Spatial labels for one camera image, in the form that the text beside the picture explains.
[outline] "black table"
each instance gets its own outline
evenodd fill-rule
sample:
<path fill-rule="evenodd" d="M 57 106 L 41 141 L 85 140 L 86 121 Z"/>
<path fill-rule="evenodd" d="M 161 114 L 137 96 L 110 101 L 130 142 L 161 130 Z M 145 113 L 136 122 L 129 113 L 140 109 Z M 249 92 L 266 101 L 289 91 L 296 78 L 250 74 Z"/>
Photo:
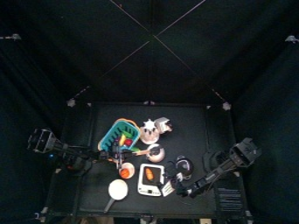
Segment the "black table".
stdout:
<path fill-rule="evenodd" d="M 149 119 L 166 117 L 172 121 L 172 132 L 160 135 L 157 143 L 164 147 L 165 158 L 157 165 L 174 161 L 177 156 L 185 156 L 193 163 L 193 174 L 182 184 L 188 186 L 205 175 L 202 156 L 213 151 L 226 150 L 234 143 L 229 111 L 218 106 L 205 105 L 141 105 L 81 103 L 69 108 L 65 119 L 61 141 L 70 145 L 86 145 L 97 149 L 98 140 L 106 134 L 113 122 L 126 118 L 142 126 Z M 145 150 L 148 147 L 141 141 L 136 146 Z M 108 184 L 120 179 L 114 164 L 98 163 L 89 166 L 86 173 L 70 176 L 65 170 L 53 173 L 50 193 L 46 207 L 49 217 L 76 216 L 113 216 L 140 218 L 145 216 L 161 218 L 210 218 L 222 220 L 225 217 L 245 219 L 246 202 L 241 177 L 225 179 L 214 183 L 213 190 L 194 199 L 180 197 L 172 192 L 166 197 L 150 197 L 137 193 L 137 177 L 140 164 L 150 164 L 145 156 L 130 157 L 126 162 L 134 165 L 134 176 L 126 179 L 128 195 L 114 202 L 102 213 L 109 200 Z M 238 210 L 225 209 L 220 203 L 217 192 L 226 185 L 241 194 Z"/>

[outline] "pan handle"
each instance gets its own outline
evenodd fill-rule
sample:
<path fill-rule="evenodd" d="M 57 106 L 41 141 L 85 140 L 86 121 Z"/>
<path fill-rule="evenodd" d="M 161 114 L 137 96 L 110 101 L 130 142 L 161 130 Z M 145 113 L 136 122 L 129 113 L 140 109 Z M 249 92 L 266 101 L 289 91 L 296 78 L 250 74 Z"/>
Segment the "pan handle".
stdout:
<path fill-rule="evenodd" d="M 108 212 L 108 209 L 110 208 L 112 204 L 114 203 L 114 199 L 110 197 L 108 203 L 106 203 L 106 207 L 104 209 L 104 214 Z"/>

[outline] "frying pan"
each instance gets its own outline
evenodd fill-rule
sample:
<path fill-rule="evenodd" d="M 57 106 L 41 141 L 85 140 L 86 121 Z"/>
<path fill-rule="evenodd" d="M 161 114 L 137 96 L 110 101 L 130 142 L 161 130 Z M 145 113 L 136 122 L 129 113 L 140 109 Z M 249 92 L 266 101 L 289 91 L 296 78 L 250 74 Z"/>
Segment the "frying pan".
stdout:
<path fill-rule="evenodd" d="M 104 213 L 108 212 L 109 207 L 116 200 L 121 200 L 126 196 L 126 182 L 122 179 L 114 179 L 108 185 L 109 201 L 104 209 Z"/>

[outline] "orange fruit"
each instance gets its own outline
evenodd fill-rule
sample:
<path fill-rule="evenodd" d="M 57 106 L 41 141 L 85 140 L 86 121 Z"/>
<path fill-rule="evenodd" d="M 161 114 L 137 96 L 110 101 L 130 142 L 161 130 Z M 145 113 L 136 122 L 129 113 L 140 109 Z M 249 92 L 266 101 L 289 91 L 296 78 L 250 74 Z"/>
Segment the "orange fruit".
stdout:
<path fill-rule="evenodd" d="M 125 169 L 122 169 L 122 170 L 120 171 L 120 177 L 121 177 L 122 179 L 126 179 L 128 176 L 129 176 L 129 171 L 128 171 L 128 169 L 125 168 Z"/>

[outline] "orange object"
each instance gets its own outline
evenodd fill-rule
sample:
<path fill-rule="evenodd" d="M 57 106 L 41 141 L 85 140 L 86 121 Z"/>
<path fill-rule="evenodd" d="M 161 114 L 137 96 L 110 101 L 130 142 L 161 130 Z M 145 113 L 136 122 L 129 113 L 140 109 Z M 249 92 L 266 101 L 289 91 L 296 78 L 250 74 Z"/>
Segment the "orange object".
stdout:
<path fill-rule="evenodd" d="M 144 174 L 145 174 L 145 177 L 146 177 L 148 181 L 153 182 L 154 181 L 154 175 L 153 175 L 149 168 L 144 169 Z"/>
<path fill-rule="evenodd" d="M 128 176 L 129 176 L 129 171 L 128 171 L 128 169 L 125 168 L 125 169 L 122 169 L 122 170 L 120 171 L 120 177 L 121 177 L 122 179 L 126 179 Z"/>

